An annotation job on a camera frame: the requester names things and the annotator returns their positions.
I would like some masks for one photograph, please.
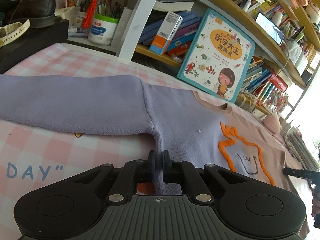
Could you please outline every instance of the barcode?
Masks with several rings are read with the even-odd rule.
[[[159,34],[160,34],[161,36],[163,36],[164,38],[167,38],[167,37],[168,37],[168,35],[165,34],[165,33],[163,33],[163,32],[159,32]]]
[[[169,23],[175,23],[177,21],[177,17],[175,15],[169,14],[165,21]]]

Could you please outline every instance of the cartoon girl's hair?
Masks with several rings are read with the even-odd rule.
[[[224,74],[225,76],[227,76],[230,79],[231,84],[229,84],[227,87],[231,88],[233,86],[233,84],[235,83],[235,73],[230,69],[230,68],[224,68],[220,71],[220,74]]]

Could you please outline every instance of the green lid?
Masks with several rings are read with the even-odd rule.
[[[118,24],[119,23],[119,19],[116,19],[116,18],[111,18],[111,17],[108,17],[108,16],[103,16],[101,14],[96,14],[94,16],[95,19],[98,19],[98,20],[102,20],[102,21],[105,21],[105,22],[110,22],[110,23],[115,23],[115,24]]]

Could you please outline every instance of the human hand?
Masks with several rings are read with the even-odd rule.
[[[314,191],[312,193],[313,199],[312,199],[312,216],[315,217],[316,215],[320,214],[320,192]]]

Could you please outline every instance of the silver screw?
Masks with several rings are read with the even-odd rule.
[[[124,199],[124,197],[120,194],[113,194],[109,196],[109,200],[112,202],[120,202]]]
[[[201,201],[201,202],[208,202],[210,201],[212,198],[211,196],[207,195],[207,194],[199,194],[198,196],[196,196],[196,199],[198,201]]]

